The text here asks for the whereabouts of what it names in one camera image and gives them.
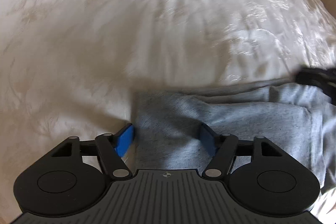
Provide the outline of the cream floral bedspread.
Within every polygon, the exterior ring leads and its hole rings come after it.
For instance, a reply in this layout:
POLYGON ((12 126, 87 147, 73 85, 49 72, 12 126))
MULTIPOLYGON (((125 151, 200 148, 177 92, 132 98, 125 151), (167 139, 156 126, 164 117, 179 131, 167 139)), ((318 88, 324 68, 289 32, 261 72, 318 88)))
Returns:
POLYGON ((320 0, 1 0, 1 222, 20 213, 17 175, 67 135, 117 130, 134 89, 334 63, 320 0))

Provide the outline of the grey knit pants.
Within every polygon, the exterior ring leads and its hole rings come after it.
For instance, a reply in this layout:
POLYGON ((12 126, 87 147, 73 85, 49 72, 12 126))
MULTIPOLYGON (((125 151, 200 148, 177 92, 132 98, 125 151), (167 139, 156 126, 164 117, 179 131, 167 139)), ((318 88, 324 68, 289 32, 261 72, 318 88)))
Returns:
POLYGON ((266 137, 310 169, 323 192, 335 187, 335 106, 315 86, 274 80, 142 91, 133 107, 136 168, 203 171, 210 156, 197 134, 205 123, 219 135, 266 137))

